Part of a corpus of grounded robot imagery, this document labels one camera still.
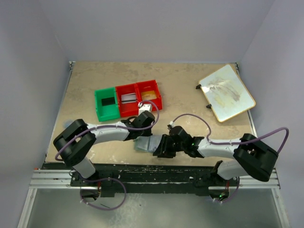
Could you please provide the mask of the green card holder wallet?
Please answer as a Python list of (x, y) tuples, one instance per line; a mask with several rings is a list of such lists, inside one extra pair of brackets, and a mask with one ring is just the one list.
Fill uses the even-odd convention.
[(135, 139), (134, 149), (139, 152), (153, 153), (159, 147), (162, 135), (140, 136)]

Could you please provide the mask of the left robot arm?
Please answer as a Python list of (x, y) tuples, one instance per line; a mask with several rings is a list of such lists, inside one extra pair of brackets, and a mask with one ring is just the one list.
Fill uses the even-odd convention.
[(57, 150), (56, 160), (76, 170), (84, 179), (97, 176), (93, 163), (87, 158), (91, 147), (95, 144), (110, 141), (128, 141), (140, 136), (150, 136), (154, 115), (144, 111), (134, 119), (128, 118), (114, 124), (88, 124), (83, 119), (73, 121), (53, 141)]

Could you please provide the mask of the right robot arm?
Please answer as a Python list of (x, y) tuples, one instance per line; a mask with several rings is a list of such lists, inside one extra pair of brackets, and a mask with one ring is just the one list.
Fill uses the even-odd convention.
[(168, 134), (162, 135), (153, 155), (174, 158), (177, 152), (184, 152), (192, 158), (226, 158), (214, 167), (215, 174), (224, 180), (249, 175), (267, 182), (278, 158), (278, 152), (249, 133), (233, 140), (211, 142), (205, 137), (192, 137), (181, 126), (175, 126)]

